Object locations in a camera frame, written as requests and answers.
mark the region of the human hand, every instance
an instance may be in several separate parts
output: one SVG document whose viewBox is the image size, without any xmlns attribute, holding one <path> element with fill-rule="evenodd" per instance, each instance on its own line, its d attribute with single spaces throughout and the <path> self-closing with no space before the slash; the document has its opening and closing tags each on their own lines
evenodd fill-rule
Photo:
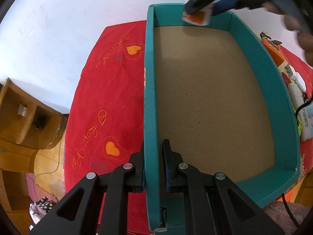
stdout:
<svg viewBox="0 0 313 235">
<path fill-rule="evenodd" d="M 283 15 L 284 12 L 280 10 L 277 6 L 273 3 L 265 2 L 263 7 L 272 13 Z M 285 15 L 284 16 L 284 24 L 289 31 L 299 31 L 301 29 L 301 25 L 297 19 L 292 16 Z M 309 65 L 313 66 L 313 36 L 307 33 L 299 32 L 297 34 L 297 40 L 300 47 L 305 52 L 305 58 Z"/>
</svg>

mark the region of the white wall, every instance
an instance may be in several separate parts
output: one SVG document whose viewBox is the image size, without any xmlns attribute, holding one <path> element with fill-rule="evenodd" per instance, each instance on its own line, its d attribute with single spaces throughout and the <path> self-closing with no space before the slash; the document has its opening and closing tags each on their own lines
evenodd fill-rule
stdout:
<svg viewBox="0 0 313 235">
<path fill-rule="evenodd" d="M 0 81 L 68 113 L 87 57 L 106 26 L 144 20 L 152 3 L 184 0 L 16 0 L 0 25 Z M 301 56 L 280 18 L 263 9 L 236 13 L 256 33 Z"/>
</svg>

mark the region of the wooden shelf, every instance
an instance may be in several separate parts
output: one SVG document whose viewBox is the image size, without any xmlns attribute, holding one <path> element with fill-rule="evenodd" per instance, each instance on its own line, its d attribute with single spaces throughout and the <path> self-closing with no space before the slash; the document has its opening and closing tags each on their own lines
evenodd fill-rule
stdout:
<svg viewBox="0 0 313 235">
<path fill-rule="evenodd" d="M 27 134 L 29 132 L 29 129 L 31 127 L 32 121 L 34 119 L 36 108 L 37 108 L 37 105 L 32 103 L 32 102 L 28 102 L 26 104 L 25 121 L 24 121 L 24 124 L 21 127 L 21 132 L 17 136 L 17 139 L 15 141 L 16 144 L 21 144 L 25 140 L 25 138 L 26 138 L 26 136 L 27 136 Z"/>
<path fill-rule="evenodd" d="M 20 105 L 26 115 L 18 114 Z M 60 140 L 67 118 L 6 79 L 0 91 L 0 139 L 27 148 L 52 148 Z"/>
<path fill-rule="evenodd" d="M 26 174 L 0 169 L 0 203 L 22 235 L 28 235 L 29 226 L 34 225 L 29 215 L 31 202 Z"/>
<path fill-rule="evenodd" d="M 29 131 L 36 105 L 10 88 L 4 91 L 5 95 L 0 105 L 0 138 L 20 144 Z M 25 117 L 18 114 L 20 104 L 26 107 Z"/>
<path fill-rule="evenodd" d="M 38 150 L 0 140 L 0 168 L 8 171 L 34 173 Z"/>
<path fill-rule="evenodd" d="M 38 128 L 35 124 L 38 120 L 43 119 L 44 127 Z M 33 147 L 36 149 L 46 149 L 54 147 L 62 136 L 67 124 L 67 118 L 51 114 L 49 111 L 37 106 L 33 122 L 30 125 L 29 132 L 23 141 L 22 145 Z"/>
</svg>

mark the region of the brown cardboard bottom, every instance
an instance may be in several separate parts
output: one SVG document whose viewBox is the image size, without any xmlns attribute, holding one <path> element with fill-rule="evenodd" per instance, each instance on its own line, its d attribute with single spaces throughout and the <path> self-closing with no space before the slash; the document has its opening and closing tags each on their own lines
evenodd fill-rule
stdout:
<svg viewBox="0 0 313 235">
<path fill-rule="evenodd" d="M 257 79 L 229 32 L 195 26 L 154 29 L 159 144 L 201 172 L 234 182 L 275 162 Z"/>
</svg>

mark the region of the teal box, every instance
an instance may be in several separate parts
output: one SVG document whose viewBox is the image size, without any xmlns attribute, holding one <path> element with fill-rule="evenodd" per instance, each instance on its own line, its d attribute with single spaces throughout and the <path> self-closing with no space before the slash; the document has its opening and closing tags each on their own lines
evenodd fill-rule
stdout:
<svg viewBox="0 0 313 235">
<path fill-rule="evenodd" d="M 144 154 L 148 221 L 151 231 L 159 228 L 167 209 L 168 234 L 184 230 L 183 199 L 161 199 L 157 122 L 157 87 L 154 57 L 154 27 L 192 26 L 182 20 L 183 4 L 149 6 L 146 28 L 144 91 Z M 295 113 L 286 85 L 273 59 L 256 35 L 232 12 L 212 17 L 209 26 L 228 31 L 249 61 L 261 88 L 272 128 L 275 165 L 237 185 L 260 207 L 265 207 L 289 189 L 299 177 L 300 143 Z"/>
</svg>

